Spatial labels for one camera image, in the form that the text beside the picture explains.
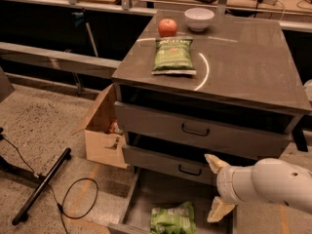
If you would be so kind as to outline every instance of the bowl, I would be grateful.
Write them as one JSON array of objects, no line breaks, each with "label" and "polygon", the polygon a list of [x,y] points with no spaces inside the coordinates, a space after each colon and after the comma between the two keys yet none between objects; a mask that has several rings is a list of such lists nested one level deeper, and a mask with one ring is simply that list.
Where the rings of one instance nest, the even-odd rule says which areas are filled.
[{"label": "bowl", "polygon": [[196,32],[206,29],[213,21],[215,13],[204,8],[192,8],[184,13],[187,26]]}]

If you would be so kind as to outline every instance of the green snack bag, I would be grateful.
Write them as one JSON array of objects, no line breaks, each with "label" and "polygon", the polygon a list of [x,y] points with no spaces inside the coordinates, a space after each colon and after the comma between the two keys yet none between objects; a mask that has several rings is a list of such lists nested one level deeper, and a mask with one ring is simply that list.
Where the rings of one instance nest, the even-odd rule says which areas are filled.
[{"label": "green snack bag", "polygon": [[156,57],[152,74],[196,75],[190,46],[192,37],[176,36],[156,39]]},{"label": "green snack bag", "polygon": [[150,230],[152,234],[195,234],[192,203],[184,202],[171,209],[152,209]]}]

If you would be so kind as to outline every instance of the speckled floor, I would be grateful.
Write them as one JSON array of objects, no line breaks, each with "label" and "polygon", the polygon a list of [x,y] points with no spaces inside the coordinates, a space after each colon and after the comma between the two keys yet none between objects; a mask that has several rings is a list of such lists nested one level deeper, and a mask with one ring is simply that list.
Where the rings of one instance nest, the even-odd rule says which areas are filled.
[{"label": "speckled floor", "polygon": [[[65,161],[50,185],[61,203],[69,186],[77,179],[91,177],[99,191],[95,206],[82,219],[65,219],[68,233],[108,233],[107,222],[117,223],[133,181],[130,169],[123,170],[86,160],[83,133],[70,132],[84,116],[97,94],[76,96],[74,87],[10,76],[15,91],[0,103],[0,127],[5,137],[36,173],[45,174],[66,147],[72,159]],[[291,143],[281,159],[312,170],[312,135],[306,133],[309,152],[298,152]],[[0,154],[8,162],[27,169],[17,151],[0,141]],[[0,172],[0,233],[65,233],[52,190],[46,188],[30,209],[29,219],[11,224],[33,188]],[[68,195],[64,208],[71,215],[82,214],[93,202],[95,187],[82,181]],[[252,203],[238,207],[238,234],[309,234],[312,215],[286,207]]]}]

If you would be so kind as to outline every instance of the black tripod leg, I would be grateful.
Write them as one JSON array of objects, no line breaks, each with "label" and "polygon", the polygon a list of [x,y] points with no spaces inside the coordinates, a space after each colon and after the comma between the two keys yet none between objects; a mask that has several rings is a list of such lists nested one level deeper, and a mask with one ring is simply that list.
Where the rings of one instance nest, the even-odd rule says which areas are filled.
[{"label": "black tripod leg", "polygon": [[57,162],[53,165],[53,167],[50,169],[48,174],[45,176],[45,179],[38,185],[38,187],[35,189],[35,191],[30,195],[26,203],[22,206],[22,208],[19,210],[19,213],[16,215],[16,217],[12,220],[13,225],[18,225],[22,221],[26,221],[28,218],[28,210],[31,208],[33,203],[37,200],[40,193],[43,191],[43,189],[46,187],[46,185],[49,183],[51,178],[55,175],[55,173],[58,171],[59,167],[63,163],[65,159],[70,159],[70,148],[66,148],[64,152],[61,154],[61,156],[58,158]]},{"label": "black tripod leg", "polygon": [[33,172],[8,163],[2,156],[0,156],[0,170],[5,173],[24,178],[34,183],[35,185],[40,184],[45,179],[45,177],[42,175],[39,175],[39,177],[35,177]]}]

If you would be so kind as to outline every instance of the apple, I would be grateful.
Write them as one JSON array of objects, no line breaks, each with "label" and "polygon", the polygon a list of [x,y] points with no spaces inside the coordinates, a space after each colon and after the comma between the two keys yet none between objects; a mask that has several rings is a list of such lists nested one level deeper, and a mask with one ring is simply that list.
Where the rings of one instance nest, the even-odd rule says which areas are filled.
[{"label": "apple", "polygon": [[175,36],[177,32],[177,24],[173,19],[162,19],[158,23],[158,33],[160,37]]}]

